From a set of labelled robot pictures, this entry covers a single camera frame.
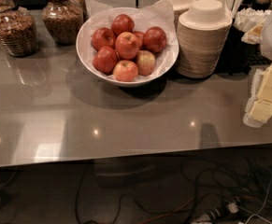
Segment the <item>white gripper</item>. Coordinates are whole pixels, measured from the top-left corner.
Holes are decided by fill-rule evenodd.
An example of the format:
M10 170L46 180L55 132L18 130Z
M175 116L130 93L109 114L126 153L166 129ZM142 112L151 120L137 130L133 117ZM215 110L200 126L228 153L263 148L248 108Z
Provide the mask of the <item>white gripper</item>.
M261 54L272 61L272 12L266 18L262 29ZM272 118L272 64L265 70L257 69L251 83L249 98L243 122L253 128L260 128Z

